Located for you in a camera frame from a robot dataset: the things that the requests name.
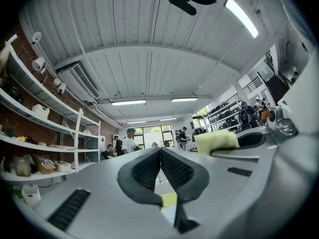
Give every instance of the air conditioner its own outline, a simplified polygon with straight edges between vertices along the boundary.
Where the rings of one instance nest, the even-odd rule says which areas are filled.
[[[58,72],[58,77],[67,88],[81,101],[96,102],[100,94],[91,83],[79,63],[74,63]]]

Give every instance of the white corrugated ceiling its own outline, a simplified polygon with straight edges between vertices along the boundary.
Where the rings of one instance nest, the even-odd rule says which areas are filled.
[[[213,5],[192,3],[190,16],[167,0],[30,0],[20,13],[28,38],[42,32],[35,45],[55,69],[81,61],[102,99],[163,97],[163,102],[130,107],[99,106],[119,122],[156,116],[186,117],[210,103],[234,76],[249,70],[272,45],[278,26],[279,0],[235,0],[259,31],[256,39],[217,0]],[[258,18],[254,13],[262,11]],[[272,21],[276,19],[276,28]],[[87,54],[85,59],[79,41]],[[197,94],[188,104],[172,97]]]

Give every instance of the ceiling light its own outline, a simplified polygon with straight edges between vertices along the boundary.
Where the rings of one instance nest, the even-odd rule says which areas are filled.
[[[169,119],[161,119],[160,121],[164,121],[164,120],[175,120],[177,118],[169,118]]]
[[[236,17],[239,18],[239,20],[245,25],[245,27],[247,27],[252,36],[256,38],[256,36],[258,35],[258,31],[247,14],[242,10],[242,8],[239,7],[239,5],[235,3],[234,0],[226,0],[225,7],[228,8],[233,14],[235,14]]]
[[[133,123],[144,123],[144,122],[146,122],[146,120],[143,120],[143,121],[128,122],[128,124],[133,124]]]
[[[135,100],[135,101],[122,101],[122,102],[111,102],[113,106],[124,106],[124,105],[136,105],[136,104],[145,104],[146,100]]]
[[[173,98],[172,102],[187,102],[187,101],[196,101],[198,98]]]

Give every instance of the brick wall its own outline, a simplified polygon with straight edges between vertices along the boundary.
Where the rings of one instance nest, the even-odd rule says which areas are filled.
[[[37,58],[37,55],[33,51],[31,45],[27,41],[23,30],[20,26],[20,23],[18,20],[13,25],[12,29],[6,33],[6,35],[0,40],[0,45],[4,44],[5,40],[8,40],[11,36],[16,34],[18,36],[18,39],[16,39],[12,46],[16,53],[18,54],[21,61],[26,65],[26,67],[29,69],[29,71],[32,71],[32,61]],[[40,73],[34,72],[33,75],[39,80],[43,80],[45,76],[41,75]],[[51,75],[48,75],[48,79],[44,82],[44,86],[49,90],[53,91],[53,94],[55,96],[58,95],[58,91],[56,87],[53,85],[54,78]],[[32,109],[32,107],[39,102],[33,98],[31,95],[29,95],[24,89],[22,89],[18,84],[16,84],[13,80],[11,81],[11,84],[15,86],[18,91],[24,95],[23,105],[26,106],[29,109]],[[85,108],[83,105],[78,103],[75,99],[73,99],[68,93],[62,94],[60,97],[60,100],[66,103],[68,106],[73,108],[74,110],[78,111],[80,108],[84,111],[84,116],[88,117],[89,119],[99,122],[101,120],[99,117],[91,113],[87,108]],[[22,136],[22,135],[28,135],[35,141],[42,141],[46,142],[47,145],[50,144],[59,144],[60,143],[60,133],[56,132],[54,130],[50,130],[46,127],[40,126],[38,124],[35,124],[27,119],[24,119],[23,117],[17,115],[16,113],[12,112],[11,110],[8,110],[3,105],[0,105],[0,125],[2,125],[2,130],[4,132],[8,129],[8,124],[10,127],[13,127],[17,124],[17,126],[14,129],[14,136]],[[58,124],[62,124],[63,116],[60,114],[55,113],[54,111],[50,111],[50,114],[48,116],[48,119],[56,122]],[[70,128],[75,129],[75,122],[68,120],[68,125]],[[88,129],[95,133],[97,131],[97,126],[90,126]],[[103,135],[106,137],[105,144],[112,143],[112,135],[118,134],[118,129],[114,128],[110,124],[106,123],[105,121],[101,121],[101,127],[100,127],[100,135]],[[66,135],[64,138],[64,145],[67,146],[73,146],[73,138],[69,135]],[[4,142],[0,142],[0,148],[3,150],[3,153],[6,153],[7,157],[6,160],[10,161],[12,159],[13,154],[14,155],[23,155],[26,153],[33,153],[33,154],[49,154],[50,158],[57,160],[58,159],[58,153],[54,152],[43,152],[43,151],[37,151],[32,149],[26,149],[26,148],[19,148],[11,144],[6,144]],[[79,148],[84,148],[84,139],[79,139]],[[74,160],[73,155],[64,155],[64,160],[66,161],[72,161]],[[84,160],[84,154],[79,153],[79,161]]]

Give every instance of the white basket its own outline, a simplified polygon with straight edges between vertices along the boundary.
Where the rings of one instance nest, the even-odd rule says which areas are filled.
[[[60,172],[70,172],[71,171],[71,164],[65,161],[55,161],[54,165],[56,169]]]
[[[26,204],[32,208],[41,200],[38,185],[24,185],[22,188],[22,196]]]
[[[36,114],[39,114],[41,117],[47,119],[50,109],[44,108],[42,105],[35,105],[32,107],[32,111]]]

